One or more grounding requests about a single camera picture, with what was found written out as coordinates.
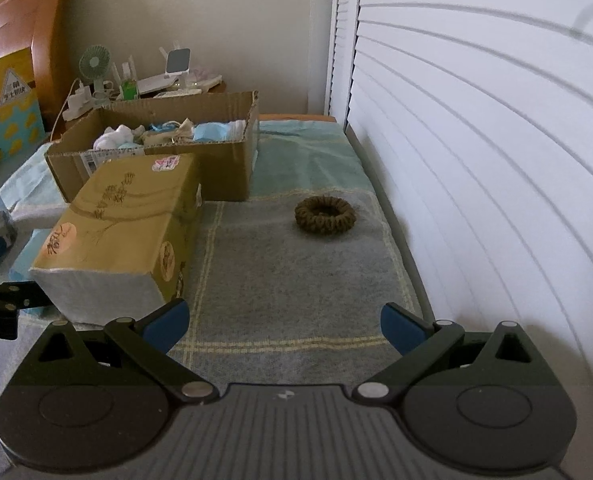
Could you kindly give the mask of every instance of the small fan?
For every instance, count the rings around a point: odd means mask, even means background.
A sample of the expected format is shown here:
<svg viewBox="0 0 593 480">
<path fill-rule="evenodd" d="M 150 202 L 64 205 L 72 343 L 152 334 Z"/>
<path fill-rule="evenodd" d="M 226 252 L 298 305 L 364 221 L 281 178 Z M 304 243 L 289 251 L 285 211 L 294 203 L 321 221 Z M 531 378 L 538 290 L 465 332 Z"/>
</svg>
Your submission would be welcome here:
<svg viewBox="0 0 593 480">
<path fill-rule="evenodd" d="M 110 98 L 103 87 L 103 78 L 110 67 L 110 60 L 110 51 L 103 45 L 87 47 L 79 60 L 81 75 L 94 81 L 92 102 L 95 108 L 110 104 Z"/>
</svg>

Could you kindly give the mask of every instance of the sticker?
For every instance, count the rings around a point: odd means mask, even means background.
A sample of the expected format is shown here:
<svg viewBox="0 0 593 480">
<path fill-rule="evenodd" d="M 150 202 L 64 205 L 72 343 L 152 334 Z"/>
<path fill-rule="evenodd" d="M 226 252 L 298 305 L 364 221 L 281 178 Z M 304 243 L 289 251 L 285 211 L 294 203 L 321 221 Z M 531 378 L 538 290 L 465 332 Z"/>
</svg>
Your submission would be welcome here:
<svg viewBox="0 0 593 480">
<path fill-rule="evenodd" d="M 185 269 L 185 262 L 181 262 L 180 264 L 179 277 L 177 278 L 176 298 L 182 298 L 183 290 L 185 289 L 183 269 Z"/>
<path fill-rule="evenodd" d="M 76 226 L 70 224 L 70 222 L 65 222 L 52 229 L 45 243 L 43 243 L 41 252 L 45 256 L 58 256 L 65 253 L 75 240 Z"/>
<path fill-rule="evenodd" d="M 169 242 L 163 242 L 161 244 L 161 251 L 159 253 L 159 258 L 161 260 L 161 274 L 163 275 L 163 280 L 169 282 L 172 279 L 172 275 L 174 274 L 174 248 L 172 244 Z"/>
<path fill-rule="evenodd" d="M 32 89 L 11 68 L 5 73 L 0 106 L 29 94 Z"/>
<path fill-rule="evenodd" d="M 159 158 L 158 160 L 154 161 L 154 164 L 152 165 L 152 171 L 171 171 L 177 167 L 179 160 L 179 155 L 172 155 L 166 156 L 165 158 Z"/>
<path fill-rule="evenodd" d="M 116 148 L 114 150 L 87 150 L 81 153 L 83 167 L 92 176 L 104 162 L 113 158 L 127 158 L 128 156 L 145 155 L 143 148 Z"/>
</svg>

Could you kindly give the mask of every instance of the wooden bed frame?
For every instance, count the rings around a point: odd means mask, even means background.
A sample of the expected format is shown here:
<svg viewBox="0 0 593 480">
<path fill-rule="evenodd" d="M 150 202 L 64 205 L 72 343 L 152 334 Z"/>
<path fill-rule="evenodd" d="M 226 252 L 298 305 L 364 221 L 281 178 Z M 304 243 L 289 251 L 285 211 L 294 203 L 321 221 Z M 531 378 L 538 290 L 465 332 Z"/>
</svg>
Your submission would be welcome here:
<svg viewBox="0 0 593 480">
<path fill-rule="evenodd" d="M 74 81 L 63 28 L 65 1 L 0 0 L 0 59 L 32 48 L 34 84 L 46 131 L 52 129 Z"/>
</svg>

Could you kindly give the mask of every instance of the folded clothes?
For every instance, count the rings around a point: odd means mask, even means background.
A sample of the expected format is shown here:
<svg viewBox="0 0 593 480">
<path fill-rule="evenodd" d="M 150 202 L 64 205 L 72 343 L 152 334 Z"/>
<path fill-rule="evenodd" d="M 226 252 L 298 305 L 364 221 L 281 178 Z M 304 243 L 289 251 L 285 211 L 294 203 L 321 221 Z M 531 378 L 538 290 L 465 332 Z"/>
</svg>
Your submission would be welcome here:
<svg viewBox="0 0 593 480">
<path fill-rule="evenodd" d="M 173 129 L 167 130 L 167 124 L 178 124 Z M 192 140 L 194 135 L 194 123 L 189 119 L 185 119 L 182 124 L 176 121 L 162 124 L 158 130 L 151 130 L 145 132 L 141 137 L 141 142 L 144 146 L 156 146 L 158 144 L 169 144 L 170 142 L 188 142 Z"/>
<path fill-rule="evenodd" d="M 224 140 L 241 140 L 245 130 L 245 121 L 231 123 L 203 123 L 194 126 L 195 142 L 213 142 Z"/>
</svg>

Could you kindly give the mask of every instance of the brown scrunchie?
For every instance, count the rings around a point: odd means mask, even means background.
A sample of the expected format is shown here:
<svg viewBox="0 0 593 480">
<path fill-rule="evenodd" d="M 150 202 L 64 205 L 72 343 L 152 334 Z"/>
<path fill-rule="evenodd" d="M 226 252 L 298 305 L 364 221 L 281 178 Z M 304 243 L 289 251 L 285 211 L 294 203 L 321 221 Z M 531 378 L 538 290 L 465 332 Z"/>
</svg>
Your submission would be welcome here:
<svg viewBox="0 0 593 480">
<path fill-rule="evenodd" d="M 333 196 L 306 198 L 294 209 L 294 217 L 301 229 L 323 235 L 344 233 L 356 222 L 354 208 Z"/>
</svg>

